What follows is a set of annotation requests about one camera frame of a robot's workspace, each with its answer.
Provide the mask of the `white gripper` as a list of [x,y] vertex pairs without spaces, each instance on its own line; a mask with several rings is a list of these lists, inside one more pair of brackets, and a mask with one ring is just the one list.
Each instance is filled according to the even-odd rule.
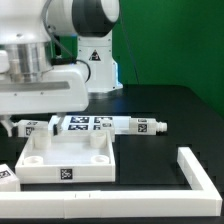
[[65,113],[84,111],[88,104],[86,80],[88,68],[81,63],[55,66],[43,74],[40,82],[14,83],[10,77],[0,78],[0,123],[12,137],[14,127],[8,115],[58,113],[53,135],[62,130]]

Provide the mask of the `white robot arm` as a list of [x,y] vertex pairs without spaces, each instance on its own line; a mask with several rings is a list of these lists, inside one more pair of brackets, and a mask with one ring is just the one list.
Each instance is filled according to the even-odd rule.
[[112,57],[119,0],[0,0],[0,124],[83,111],[122,90]]

